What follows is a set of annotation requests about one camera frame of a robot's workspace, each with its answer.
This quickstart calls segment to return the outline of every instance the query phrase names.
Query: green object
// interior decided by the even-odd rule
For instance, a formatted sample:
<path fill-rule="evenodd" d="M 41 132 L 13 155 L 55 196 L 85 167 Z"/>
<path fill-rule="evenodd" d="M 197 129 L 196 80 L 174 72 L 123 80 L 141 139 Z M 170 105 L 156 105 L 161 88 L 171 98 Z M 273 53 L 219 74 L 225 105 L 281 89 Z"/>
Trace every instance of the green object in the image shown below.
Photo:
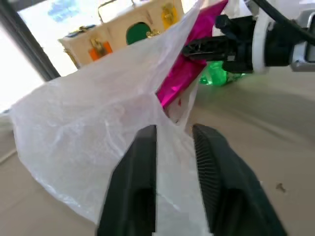
<path fill-rule="evenodd" d="M 244 74 L 233 74 L 223 70 L 223 61 L 214 61 L 207 65 L 200 78 L 200 83 L 204 85 L 223 86 L 236 81 Z"/>
<path fill-rule="evenodd" d="M 139 22 L 137 24 L 134 24 L 127 30 L 126 33 L 127 44 L 130 45 L 147 38 L 148 31 L 151 32 L 151 29 L 146 23 Z"/>

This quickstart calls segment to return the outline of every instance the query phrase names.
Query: magenta foil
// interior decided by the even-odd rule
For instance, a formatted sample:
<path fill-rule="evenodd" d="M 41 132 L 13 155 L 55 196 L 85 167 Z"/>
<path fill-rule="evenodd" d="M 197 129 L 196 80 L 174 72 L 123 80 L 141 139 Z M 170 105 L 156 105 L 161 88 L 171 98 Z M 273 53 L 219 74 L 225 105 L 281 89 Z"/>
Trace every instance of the magenta foil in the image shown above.
<path fill-rule="evenodd" d="M 203 8 L 192 27 L 186 44 L 195 39 L 212 36 L 212 28 L 217 16 L 221 14 L 228 0 Z M 202 72 L 207 65 L 206 60 L 190 60 L 180 54 L 171 71 L 165 78 L 161 88 L 157 92 L 162 107 L 165 109 L 177 96 L 180 95 Z"/>

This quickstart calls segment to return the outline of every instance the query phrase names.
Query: small debris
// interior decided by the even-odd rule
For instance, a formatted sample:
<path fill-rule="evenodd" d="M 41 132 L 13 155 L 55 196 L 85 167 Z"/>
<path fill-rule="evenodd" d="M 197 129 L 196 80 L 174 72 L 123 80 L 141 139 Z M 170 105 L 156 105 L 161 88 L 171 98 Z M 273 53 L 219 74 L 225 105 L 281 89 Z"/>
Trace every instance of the small debris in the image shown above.
<path fill-rule="evenodd" d="M 286 192 L 286 189 L 284 188 L 282 183 L 278 183 L 277 186 L 276 186 L 276 189 L 282 191 L 283 193 Z"/>

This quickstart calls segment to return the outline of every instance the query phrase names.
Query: beige table surface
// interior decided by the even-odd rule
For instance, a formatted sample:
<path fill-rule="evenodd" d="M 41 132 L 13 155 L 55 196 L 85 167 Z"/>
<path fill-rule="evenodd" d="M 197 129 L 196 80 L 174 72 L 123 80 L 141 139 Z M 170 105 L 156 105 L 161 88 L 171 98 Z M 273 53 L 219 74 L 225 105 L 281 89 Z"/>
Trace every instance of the beige table surface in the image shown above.
<path fill-rule="evenodd" d="M 223 88 L 201 86 L 189 122 L 225 135 L 290 235 L 314 235 L 315 73 L 274 69 Z M 0 188 L 0 235 L 94 235 L 95 225 L 51 197 L 17 156 L 0 165 Z"/>

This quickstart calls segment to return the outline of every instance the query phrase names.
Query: robotic arm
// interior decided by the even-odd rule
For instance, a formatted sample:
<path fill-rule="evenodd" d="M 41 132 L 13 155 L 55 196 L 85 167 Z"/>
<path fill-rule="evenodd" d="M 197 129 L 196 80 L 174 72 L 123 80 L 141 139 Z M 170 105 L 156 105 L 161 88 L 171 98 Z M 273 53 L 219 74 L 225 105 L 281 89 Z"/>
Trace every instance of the robotic arm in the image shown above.
<path fill-rule="evenodd" d="M 221 60 L 223 69 L 232 73 L 261 74 L 268 67 L 288 65 L 296 72 L 315 71 L 315 5 L 290 21 L 269 3 L 265 6 L 265 0 L 255 2 L 261 7 L 257 20 L 218 16 L 215 26 L 224 35 L 195 40 L 183 48 L 183 54 L 196 60 Z"/>

